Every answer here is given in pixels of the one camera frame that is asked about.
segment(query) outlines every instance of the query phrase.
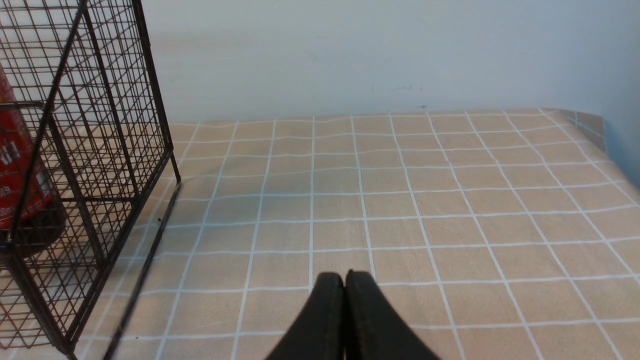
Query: wire basket frame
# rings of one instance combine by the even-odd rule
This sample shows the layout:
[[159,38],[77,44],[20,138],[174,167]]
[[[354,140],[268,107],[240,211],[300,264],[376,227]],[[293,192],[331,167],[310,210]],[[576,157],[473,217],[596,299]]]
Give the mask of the wire basket frame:
[[2,2],[0,114],[21,121],[0,131],[0,161],[20,159],[0,180],[22,186],[0,184],[0,347],[72,359],[169,161],[180,176],[140,0]]

